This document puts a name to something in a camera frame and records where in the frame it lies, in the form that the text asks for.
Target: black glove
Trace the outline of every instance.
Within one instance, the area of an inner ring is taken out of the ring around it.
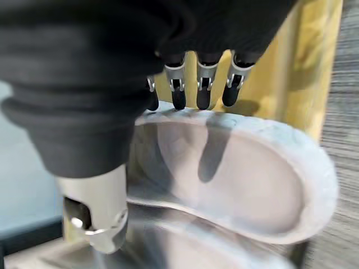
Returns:
[[[2,104],[47,169],[67,178],[128,158],[146,77],[187,50],[257,59],[295,0],[1,0]]]

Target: yellow surface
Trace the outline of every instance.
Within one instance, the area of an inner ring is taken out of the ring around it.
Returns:
[[[286,19],[269,48],[253,68],[236,104],[226,108],[222,93],[230,53],[225,52],[211,93],[215,111],[286,122],[319,140],[324,122],[342,0],[301,0]],[[172,101],[165,74],[155,77],[160,100]],[[196,56],[186,59],[187,106],[196,107]],[[74,241],[65,221],[66,238]]]

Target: robotic hand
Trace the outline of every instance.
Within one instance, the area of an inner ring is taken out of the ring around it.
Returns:
[[[134,122],[155,110],[165,69],[186,105],[184,56],[197,52],[197,105],[209,106],[223,51],[233,50],[223,103],[233,105],[296,0],[2,0],[3,112],[26,128],[57,177],[65,213],[95,249],[125,241],[126,169]]]

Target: gray fabric surface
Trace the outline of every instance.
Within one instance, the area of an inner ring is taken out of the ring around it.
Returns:
[[[344,0],[322,144],[337,166],[340,199],[314,237],[305,268],[359,268],[359,0]]]

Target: blue surface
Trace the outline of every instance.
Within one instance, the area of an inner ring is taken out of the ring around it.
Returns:
[[[0,100],[10,94],[0,82]],[[0,113],[0,237],[62,215],[55,180],[47,173],[26,132]]]

